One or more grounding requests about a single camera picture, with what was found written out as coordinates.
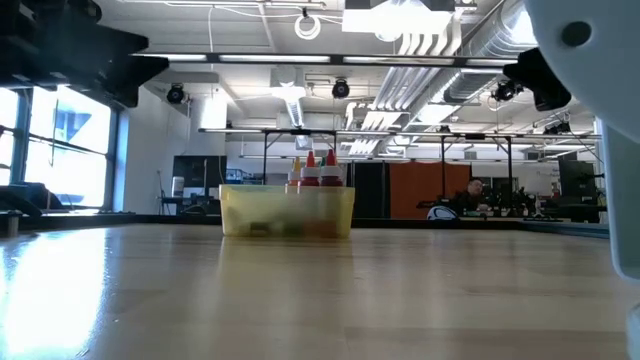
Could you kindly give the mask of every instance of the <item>table surface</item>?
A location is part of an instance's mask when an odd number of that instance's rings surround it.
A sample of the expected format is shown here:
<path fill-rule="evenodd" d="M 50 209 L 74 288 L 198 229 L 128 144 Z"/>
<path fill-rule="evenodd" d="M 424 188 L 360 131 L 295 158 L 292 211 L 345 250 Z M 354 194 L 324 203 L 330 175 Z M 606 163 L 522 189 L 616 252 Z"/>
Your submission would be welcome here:
<path fill-rule="evenodd" d="M 0 243 L 0 358 L 625 359 L 607 241 L 129 225 Z"/>

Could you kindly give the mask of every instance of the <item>red bottle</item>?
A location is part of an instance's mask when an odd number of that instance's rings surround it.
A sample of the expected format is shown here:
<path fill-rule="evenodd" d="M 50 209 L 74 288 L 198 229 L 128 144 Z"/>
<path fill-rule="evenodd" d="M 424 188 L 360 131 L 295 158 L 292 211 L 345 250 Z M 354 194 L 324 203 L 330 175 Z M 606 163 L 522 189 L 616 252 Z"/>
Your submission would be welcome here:
<path fill-rule="evenodd" d="M 316 159 L 313 157 L 313 151 L 309 151 L 307 155 L 307 165 L 300 171 L 300 186 L 320 186 L 318 178 L 320 177 L 320 169 L 316 167 Z"/>
<path fill-rule="evenodd" d="M 333 149 L 329 149 L 327 163 L 322 167 L 320 176 L 322 176 L 320 186 L 344 186 L 342 183 L 342 170 L 336 164 L 336 155 L 333 152 Z"/>

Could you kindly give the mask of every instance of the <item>man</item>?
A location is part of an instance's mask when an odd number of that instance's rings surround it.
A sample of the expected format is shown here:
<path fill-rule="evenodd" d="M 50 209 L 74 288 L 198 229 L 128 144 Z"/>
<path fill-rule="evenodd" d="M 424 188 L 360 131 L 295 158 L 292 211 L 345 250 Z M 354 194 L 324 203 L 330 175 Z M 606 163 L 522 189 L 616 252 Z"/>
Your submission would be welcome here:
<path fill-rule="evenodd" d="M 467 190 L 457 193 L 447 206 L 455 211 L 458 216 L 463 216 L 465 211 L 486 211 L 487 205 L 480 203 L 483 186 L 482 180 L 472 178 L 467 184 Z"/>

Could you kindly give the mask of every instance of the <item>translucent container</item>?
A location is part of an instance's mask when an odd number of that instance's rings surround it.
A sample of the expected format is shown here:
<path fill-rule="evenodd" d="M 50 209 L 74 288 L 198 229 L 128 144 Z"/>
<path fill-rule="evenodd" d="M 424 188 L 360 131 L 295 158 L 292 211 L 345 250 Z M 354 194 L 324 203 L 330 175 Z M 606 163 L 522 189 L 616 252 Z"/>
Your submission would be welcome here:
<path fill-rule="evenodd" d="M 355 189 L 222 185 L 225 236 L 347 238 Z"/>

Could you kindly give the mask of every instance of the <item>computer monitor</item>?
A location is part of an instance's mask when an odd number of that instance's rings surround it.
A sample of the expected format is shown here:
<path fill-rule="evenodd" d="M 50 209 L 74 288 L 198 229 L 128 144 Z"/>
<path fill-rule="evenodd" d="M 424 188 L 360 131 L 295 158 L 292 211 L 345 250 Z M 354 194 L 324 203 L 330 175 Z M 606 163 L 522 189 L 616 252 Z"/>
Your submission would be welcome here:
<path fill-rule="evenodd" d="M 561 160 L 560 186 L 563 197 L 597 198 L 593 164 L 584 161 Z"/>
<path fill-rule="evenodd" d="M 226 156 L 174 156 L 173 176 L 184 178 L 185 188 L 202 188 L 209 196 L 209 189 L 224 184 L 227 173 Z"/>

